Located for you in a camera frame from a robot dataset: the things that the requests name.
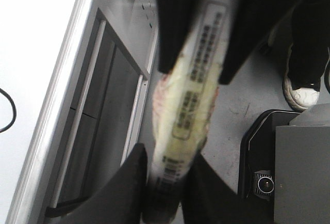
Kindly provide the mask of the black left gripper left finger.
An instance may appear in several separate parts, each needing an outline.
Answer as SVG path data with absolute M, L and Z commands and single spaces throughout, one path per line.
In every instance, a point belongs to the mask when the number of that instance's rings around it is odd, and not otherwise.
M 168 74 L 185 43 L 196 0 L 156 0 L 159 20 L 158 71 Z

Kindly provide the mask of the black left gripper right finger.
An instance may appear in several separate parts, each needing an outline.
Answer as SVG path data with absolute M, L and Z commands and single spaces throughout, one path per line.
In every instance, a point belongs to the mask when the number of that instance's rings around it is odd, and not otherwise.
M 239 0 L 219 84 L 228 85 L 255 47 L 302 0 Z

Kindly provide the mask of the black robot base housing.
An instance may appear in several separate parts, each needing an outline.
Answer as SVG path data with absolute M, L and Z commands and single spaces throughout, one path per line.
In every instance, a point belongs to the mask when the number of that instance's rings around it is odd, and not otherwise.
M 275 181 L 275 134 L 278 126 L 288 125 L 299 113 L 270 109 L 261 113 L 244 134 L 240 145 L 238 195 L 255 196 L 253 173 L 270 170 Z

